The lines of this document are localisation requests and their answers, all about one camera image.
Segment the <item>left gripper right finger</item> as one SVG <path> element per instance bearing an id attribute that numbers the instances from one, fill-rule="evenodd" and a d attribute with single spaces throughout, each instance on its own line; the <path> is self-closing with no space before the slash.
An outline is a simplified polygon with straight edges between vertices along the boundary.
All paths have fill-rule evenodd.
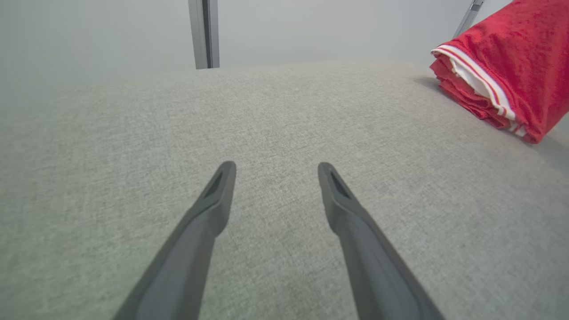
<path id="1" fill-rule="evenodd" d="M 339 237 L 360 320 L 442 320 L 443 314 L 337 170 L 318 166 L 325 214 Z"/>

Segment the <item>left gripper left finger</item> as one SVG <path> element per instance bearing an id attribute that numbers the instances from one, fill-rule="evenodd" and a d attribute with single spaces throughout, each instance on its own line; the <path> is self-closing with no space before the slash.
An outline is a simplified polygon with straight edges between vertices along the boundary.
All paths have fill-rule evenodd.
<path id="1" fill-rule="evenodd" d="M 197 320 L 211 256 L 230 215 L 236 164 L 211 180 L 116 312 L 116 320 Z"/>

